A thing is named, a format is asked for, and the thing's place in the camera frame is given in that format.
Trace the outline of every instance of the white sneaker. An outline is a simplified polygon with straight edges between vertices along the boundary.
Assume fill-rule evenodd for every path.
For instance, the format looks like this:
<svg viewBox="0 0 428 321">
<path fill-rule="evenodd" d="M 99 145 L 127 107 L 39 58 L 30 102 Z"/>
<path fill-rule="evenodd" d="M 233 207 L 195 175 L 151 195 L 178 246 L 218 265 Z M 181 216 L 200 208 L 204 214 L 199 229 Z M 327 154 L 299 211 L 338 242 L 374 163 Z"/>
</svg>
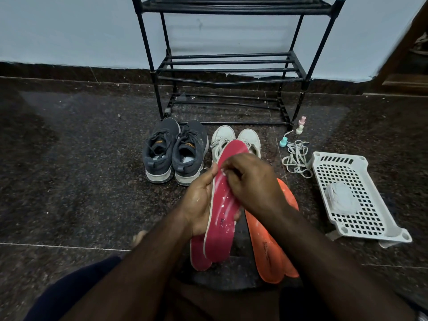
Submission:
<svg viewBox="0 0 428 321">
<path fill-rule="evenodd" d="M 260 156 L 260 139 L 259 135 L 257 133 L 249 128 L 244 129 L 242 132 L 238 135 L 238 140 L 243 141 L 250 153 L 253 153 L 254 155 L 257 155 L 259 158 Z"/>
<path fill-rule="evenodd" d="M 211 153 L 213 155 L 213 161 L 218 162 L 221 150 L 226 146 L 227 143 L 236 139 L 235 131 L 232 127 L 222 125 L 213 134 L 211 138 Z"/>
</svg>

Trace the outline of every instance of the shoe rack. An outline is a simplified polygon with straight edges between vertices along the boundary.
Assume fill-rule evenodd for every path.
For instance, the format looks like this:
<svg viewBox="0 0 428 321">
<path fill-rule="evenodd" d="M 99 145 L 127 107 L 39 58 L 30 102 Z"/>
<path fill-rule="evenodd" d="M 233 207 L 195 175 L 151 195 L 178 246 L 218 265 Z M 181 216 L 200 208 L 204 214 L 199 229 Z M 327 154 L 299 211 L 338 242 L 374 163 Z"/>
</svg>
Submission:
<svg viewBox="0 0 428 321">
<path fill-rule="evenodd" d="M 205 124 L 226 124 L 226 125 L 285 125 L 291 128 L 297 118 L 306 91 L 311 82 L 311 76 L 317 64 L 317 61 L 324 48 L 325 42 L 330 34 L 331 28 L 337 16 L 342 9 L 345 0 L 336 0 L 333 4 L 326 3 L 322 0 L 132 0 L 135 8 L 135 13 L 140 24 L 142 38 L 147 53 L 148 63 L 150 66 L 150 74 L 153 81 L 156 100 L 158 102 L 159 115 L 161 119 L 171 115 L 174 105 L 186 104 L 194 106 L 231 106 L 231 107 L 249 107 L 265 110 L 277 111 L 280 114 L 281 122 L 260 122 L 260 121 L 202 121 Z M 146 29 L 142 14 L 145 12 L 157 12 L 163 26 L 163 34 L 167 51 L 165 58 L 160 66 L 155 69 L 153 67 L 152 55 L 147 40 Z M 229 15 L 298 15 L 296 31 L 294 32 L 293 40 L 290 49 L 282 53 L 253 53 L 253 54 L 217 54 L 217 55 L 190 55 L 178 56 L 173 55 L 169 47 L 168 32 L 165 25 L 164 13 L 175 14 L 229 14 Z M 296 43 L 300 27 L 304 16 L 324 15 L 329 16 L 330 20 L 324 32 L 324 36 L 318 46 L 318 49 L 313 58 L 312 64 L 306 72 L 293 51 Z M 284 63 L 284 68 L 219 68 L 219 69 L 203 69 L 203 68 L 180 68 L 180 66 L 192 65 L 223 65 L 223 64 L 273 64 Z M 182 78 L 194 72 L 206 73 L 256 73 L 256 72 L 282 72 L 282 76 L 275 76 L 268 79 L 253 79 L 236 81 L 236 82 L 213 82 L 204 80 L 194 80 L 190 78 Z M 297 77 L 287 77 L 287 72 L 294 72 Z M 162 109 L 161 99 L 159 96 L 159 85 L 164 84 L 163 81 L 170 81 L 173 84 L 173 93 L 169 99 L 168 105 Z M 287 113 L 284 103 L 281 98 L 281 90 L 284 83 L 300 82 L 300 97 L 297 102 L 296 109 L 292 118 Z M 244 97 L 244 96 L 225 96 L 225 95 L 204 95 L 204 94 L 186 94 L 186 99 L 180 99 L 179 83 L 196 84 L 199 86 L 211 86 L 213 88 L 227 88 L 229 86 L 247 85 L 251 83 L 278 83 L 278 91 L 275 97 Z M 218 101 L 207 101 L 208 98 L 213 98 Z"/>
</svg>

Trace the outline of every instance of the orange insole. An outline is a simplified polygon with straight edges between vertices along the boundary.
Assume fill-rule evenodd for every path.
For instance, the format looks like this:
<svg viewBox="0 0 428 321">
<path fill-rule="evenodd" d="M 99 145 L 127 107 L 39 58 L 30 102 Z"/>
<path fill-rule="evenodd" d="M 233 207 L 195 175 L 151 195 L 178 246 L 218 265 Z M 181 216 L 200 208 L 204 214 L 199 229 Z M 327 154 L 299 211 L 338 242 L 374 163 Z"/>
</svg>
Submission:
<svg viewBox="0 0 428 321">
<path fill-rule="evenodd" d="M 290 189 L 282 180 L 277 180 L 288 204 L 299 210 L 297 201 Z M 261 279 L 271 284 L 277 284 L 284 278 L 284 275 L 292 278 L 299 277 L 290 259 L 265 227 L 248 211 L 245 211 L 245 217 L 253 245 L 255 264 Z"/>
</svg>

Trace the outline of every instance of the wall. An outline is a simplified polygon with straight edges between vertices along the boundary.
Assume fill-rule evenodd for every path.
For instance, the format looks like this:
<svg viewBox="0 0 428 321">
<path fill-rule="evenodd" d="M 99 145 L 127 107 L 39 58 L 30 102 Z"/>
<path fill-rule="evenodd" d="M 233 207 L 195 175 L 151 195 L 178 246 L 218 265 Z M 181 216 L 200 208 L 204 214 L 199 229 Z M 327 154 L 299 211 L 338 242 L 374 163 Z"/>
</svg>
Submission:
<svg viewBox="0 0 428 321">
<path fill-rule="evenodd" d="M 314 78 L 376 75 L 425 0 L 346 0 Z M 174 54 L 287 50 L 296 16 L 166 14 Z M 165 56 L 158 14 L 144 14 L 155 66 Z M 308 69 L 328 17 L 305 17 L 295 51 Z M 0 61 L 148 68 L 131 0 L 0 0 Z"/>
</svg>

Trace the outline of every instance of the speckled floor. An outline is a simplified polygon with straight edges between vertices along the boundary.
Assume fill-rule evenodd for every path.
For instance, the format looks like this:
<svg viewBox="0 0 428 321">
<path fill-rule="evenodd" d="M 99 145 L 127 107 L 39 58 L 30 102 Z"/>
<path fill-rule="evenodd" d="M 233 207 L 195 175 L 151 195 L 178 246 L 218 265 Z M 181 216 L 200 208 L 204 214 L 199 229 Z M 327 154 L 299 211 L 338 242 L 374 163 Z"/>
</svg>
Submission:
<svg viewBox="0 0 428 321">
<path fill-rule="evenodd" d="M 166 103 L 170 90 L 161 91 Z M 297 97 L 283 94 L 286 104 L 296 103 Z M 374 183 L 413 243 L 388 249 L 356 238 L 337 243 L 396 291 L 425 305 L 427 104 L 423 97 L 308 94 L 300 112 L 307 123 L 299 137 L 311 142 L 311 151 L 367 158 Z M 293 106 L 287 107 L 292 112 Z M 278 119 L 277 113 L 256 109 L 182 106 L 173 114 L 178 119 L 250 114 Z M 150 229 L 184 194 L 174 181 L 153 185 L 144 176 L 142 143 L 157 122 L 152 86 L 0 79 L 0 319 L 22 319 L 49 284 L 129 250 L 132 236 Z M 281 165 L 286 153 L 278 141 L 285 129 L 253 128 L 261 139 L 262 159 L 288 184 L 302 214 L 322 232 L 332 230 L 315 180 L 292 175 Z M 210 133 L 215 129 L 208 127 Z M 184 253 L 177 275 L 223 290 L 263 286 L 244 219 L 238 222 L 232 255 L 208 272 L 195 273 Z"/>
</svg>

